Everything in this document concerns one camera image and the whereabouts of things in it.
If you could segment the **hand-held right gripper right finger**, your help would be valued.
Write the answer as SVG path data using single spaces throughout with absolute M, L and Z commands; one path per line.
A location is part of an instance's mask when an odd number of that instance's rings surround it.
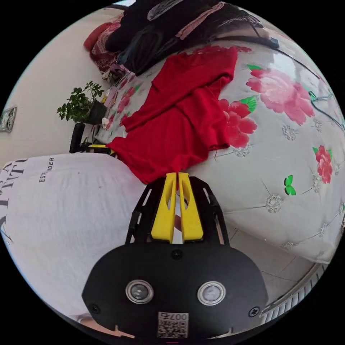
M 184 242 L 200 241 L 203 229 L 188 173 L 179 172 L 180 219 Z

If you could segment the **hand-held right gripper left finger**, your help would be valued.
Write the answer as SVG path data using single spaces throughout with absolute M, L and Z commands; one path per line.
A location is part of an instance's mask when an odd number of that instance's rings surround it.
M 177 175 L 175 172 L 166 174 L 157 213 L 151 230 L 151 237 L 155 241 L 171 242 L 173 240 L 176 180 Z

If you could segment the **person's right hand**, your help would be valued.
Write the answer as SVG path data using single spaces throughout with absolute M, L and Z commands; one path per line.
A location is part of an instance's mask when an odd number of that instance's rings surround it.
M 116 327 L 115 327 L 114 335 L 115 335 L 115 336 L 118 336 L 118 337 L 128 337 L 128 338 L 131 338 L 131 339 L 134 339 L 134 338 L 135 338 L 134 335 L 131 335 L 131 334 L 128 334 L 128 333 L 126 333 L 126 332 L 123 332 L 123 331 L 119 330 L 119 328 L 118 328 L 117 325 L 116 325 Z

